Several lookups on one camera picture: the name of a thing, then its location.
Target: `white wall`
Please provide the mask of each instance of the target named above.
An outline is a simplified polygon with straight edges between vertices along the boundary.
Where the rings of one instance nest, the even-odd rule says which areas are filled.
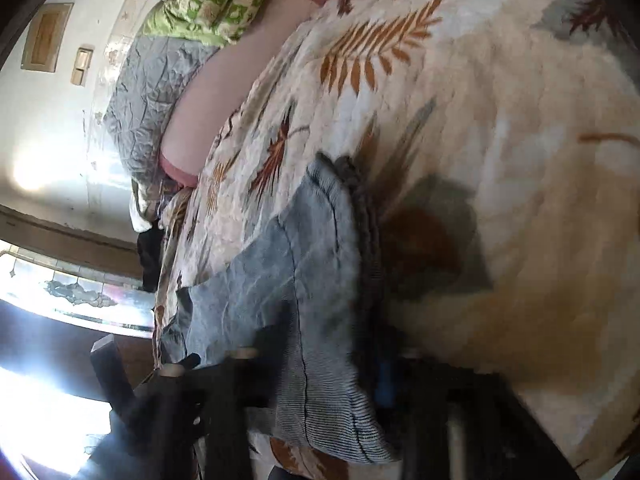
[[[0,203],[45,220],[124,240],[129,192],[87,182],[85,128],[101,56],[124,0],[73,2],[55,73],[21,70],[23,33],[0,72]],[[70,82],[76,51],[95,49],[85,85]],[[20,188],[16,172],[46,175],[40,189]]]

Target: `wood trim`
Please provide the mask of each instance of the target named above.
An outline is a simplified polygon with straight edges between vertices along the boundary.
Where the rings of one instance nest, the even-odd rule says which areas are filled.
[[[142,276],[134,244],[40,220],[5,206],[0,206],[0,240],[103,272]]]
[[[38,9],[27,33],[21,69],[36,72],[56,71],[62,37],[73,6],[74,4],[45,4]],[[50,30],[43,30],[45,22],[49,23]]]

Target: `bedding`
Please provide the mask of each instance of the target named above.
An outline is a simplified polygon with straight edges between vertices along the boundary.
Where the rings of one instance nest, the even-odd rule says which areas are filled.
[[[269,0],[235,45],[209,59],[185,88],[162,136],[160,166],[195,187],[209,149],[229,115],[300,23],[327,0]]]
[[[295,4],[298,7],[288,12],[288,15],[295,17],[302,12],[303,19],[306,19],[311,7],[315,7],[313,2],[318,3],[319,0],[303,2],[302,6],[299,6],[300,1],[290,2],[289,4]],[[162,2],[151,13],[151,17],[161,6]],[[248,21],[245,18],[241,21],[247,25]],[[175,104],[191,79],[217,52],[216,44],[208,45],[201,41],[183,38],[139,34],[131,45],[103,122],[116,145],[125,172],[131,176],[137,186],[137,191],[132,195],[130,211],[132,224],[138,232],[150,226],[148,219],[145,218],[146,206],[155,204],[160,199],[156,192],[162,177],[162,169],[159,167],[159,149]],[[264,53],[255,55],[260,59]],[[240,88],[242,92],[248,91],[248,88],[245,89],[242,84],[236,88]],[[210,142],[207,142],[204,150],[208,151],[209,145]],[[164,158],[163,162],[165,168],[171,171],[172,177],[180,182],[184,181],[187,185],[194,185],[193,177],[190,177],[188,170],[181,170],[179,165],[172,164],[172,161],[167,158]]]
[[[603,0],[329,1],[213,143],[156,336],[316,152],[350,154],[380,218],[387,319],[503,373],[597,478],[640,447],[639,68]]]
[[[219,364],[250,346],[287,304],[295,328],[270,433],[350,462],[389,462],[361,380],[374,351],[363,341],[382,298],[377,234],[351,161],[319,154],[253,243],[206,282],[178,292],[181,307],[164,329],[163,351],[171,362],[196,353],[200,365]]]
[[[149,14],[142,34],[196,40],[207,46],[237,43],[264,0],[165,0]]]

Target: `black fabric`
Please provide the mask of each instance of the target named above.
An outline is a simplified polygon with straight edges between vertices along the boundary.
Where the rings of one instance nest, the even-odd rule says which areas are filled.
[[[303,476],[294,475],[285,469],[274,466],[269,473],[269,480],[300,480]]]
[[[158,220],[153,223],[151,229],[138,235],[138,257],[142,266],[142,289],[145,292],[158,290],[163,237],[164,229],[158,228]]]

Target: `floral comforter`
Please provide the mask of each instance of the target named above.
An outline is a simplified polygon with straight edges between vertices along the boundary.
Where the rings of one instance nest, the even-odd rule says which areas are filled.
[[[349,153],[380,215],[389,320],[503,373],[596,478],[640,447],[639,68],[602,0],[329,1],[175,209],[158,329],[317,151]]]

